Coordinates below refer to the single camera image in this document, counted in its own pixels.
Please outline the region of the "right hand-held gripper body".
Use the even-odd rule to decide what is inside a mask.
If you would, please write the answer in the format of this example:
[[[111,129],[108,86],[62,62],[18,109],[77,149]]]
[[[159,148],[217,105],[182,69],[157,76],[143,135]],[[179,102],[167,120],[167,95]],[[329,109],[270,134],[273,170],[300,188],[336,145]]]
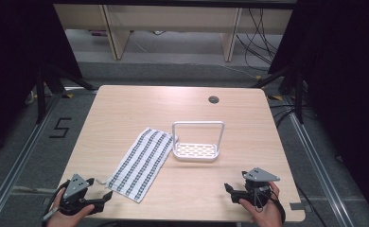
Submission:
[[[244,179],[245,190],[235,190],[235,196],[231,196],[232,203],[239,203],[240,199],[244,199],[256,208],[263,208],[272,198],[269,182],[279,181],[280,178],[259,167],[249,170],[247,178]],[[281,207],[279,201],[274,201],[274,203],[277,208]]]

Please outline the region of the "person's right hand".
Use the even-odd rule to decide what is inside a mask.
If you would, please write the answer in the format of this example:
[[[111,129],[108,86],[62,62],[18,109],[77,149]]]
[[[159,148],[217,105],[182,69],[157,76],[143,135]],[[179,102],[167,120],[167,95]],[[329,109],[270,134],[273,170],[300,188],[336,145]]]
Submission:
[[[244,199],[240,199],[239,202],[251,214],[251,223],[255,223],[259,227],[282,227],[281,213],[274,203],[279,199],[280,190],[274,182],[269,182],[269,186],[272,189],[272,198],[268,200],[261,211],[258,211]]]

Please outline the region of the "person's left hand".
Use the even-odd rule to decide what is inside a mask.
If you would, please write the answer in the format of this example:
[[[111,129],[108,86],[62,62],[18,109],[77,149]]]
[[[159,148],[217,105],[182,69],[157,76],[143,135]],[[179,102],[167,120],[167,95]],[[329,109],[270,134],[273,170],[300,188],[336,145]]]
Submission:
[[[57,211],[47,222],[45,227],[77,227],[79,223],[88,216],[95,206],[89,204],[82,208],[74,216],[66,216],[61,211]]]

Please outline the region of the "checked white cloth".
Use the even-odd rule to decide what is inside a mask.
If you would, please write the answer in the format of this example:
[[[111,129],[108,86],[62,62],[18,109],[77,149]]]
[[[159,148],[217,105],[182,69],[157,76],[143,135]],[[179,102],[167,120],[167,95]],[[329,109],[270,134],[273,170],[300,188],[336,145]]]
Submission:
[[[106,186],[132,201],[141,202],[177,139],[169,132],[144,129],[107,180]]]

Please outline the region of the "black metal stand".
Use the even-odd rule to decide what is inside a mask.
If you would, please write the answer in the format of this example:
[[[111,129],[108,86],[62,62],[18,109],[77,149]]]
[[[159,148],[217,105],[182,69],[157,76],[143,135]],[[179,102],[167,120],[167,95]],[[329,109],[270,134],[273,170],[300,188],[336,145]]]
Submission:
[[[289,65],[284,67],[273,74],[270,74],[267,78],[260,80],[252,88],[262,88],[265,85],[282,78],[282,82],[279,85],[278,91],[281,95],[289,95],[291,91],[295,94],[295,114],[300,124],[304,123],[302,116],[302,102],[303,102],[303,75],[301,70],[296,66]]]
[[[68,79],[88,91],[96,91],[97,87],[86,82],[81,75],[75,76],[66,70],[52,64],[43,64],[38,68],[36,74],[37,107],[38,116],[36,123],[39,124],[46,115],[45,87],[51,94],[62,95],[66,89],[62,85],[61,78]]]

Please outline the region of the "black curtain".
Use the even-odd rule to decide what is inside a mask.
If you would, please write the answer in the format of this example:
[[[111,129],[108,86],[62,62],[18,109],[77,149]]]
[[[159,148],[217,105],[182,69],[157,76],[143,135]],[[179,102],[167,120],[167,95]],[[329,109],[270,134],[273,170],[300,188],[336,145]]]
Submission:
[[[271,66],[308,52],[308,96],[369,204],[369,0],[296,0]]]
[[[0,0],[0,140],[38,76],[82,80],[52,0]]]

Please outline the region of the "aluminium floor rail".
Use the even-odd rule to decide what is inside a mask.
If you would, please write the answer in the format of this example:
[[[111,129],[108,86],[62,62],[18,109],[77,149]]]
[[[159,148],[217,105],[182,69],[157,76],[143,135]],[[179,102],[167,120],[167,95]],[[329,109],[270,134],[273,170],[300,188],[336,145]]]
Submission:
[[[60,102],[61,95],[53,95],[48,99],[45,104],[45,113],[41,120],[36,123],[27,140],[24,142],[23,147],[15,155],[13,162],[7,167],[6,175],[0,179],[0,213],[2,212],[9,195],[17,180],[21,176],[29,158],[31,157],[35,147],[37,146],[44,129],[49,121],[51,114],[53,113],[56,105]]]
[[[290,115],[290,119],[340,226],[355,227],[338,190],[325,170],[325,166],[319,157],[305,126],[299,122],[294,113]]]

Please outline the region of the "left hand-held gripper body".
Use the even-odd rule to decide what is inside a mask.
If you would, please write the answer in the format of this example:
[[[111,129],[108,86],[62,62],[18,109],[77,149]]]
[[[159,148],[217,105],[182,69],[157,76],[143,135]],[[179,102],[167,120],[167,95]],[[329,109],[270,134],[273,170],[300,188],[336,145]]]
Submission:
[[[79,174],[74,174],[72,178],[67,181],[67,186],[62,194],[60,200],[61,212],[66,216],[74,216],[82,208],[89,204],[93,204],[94,200],[85,199],[89,187],[90,186],[86,184],[86,180]],[[102,212],[104,210],[104,205],[95,205],[94,210],[90,214],[93,215]]]

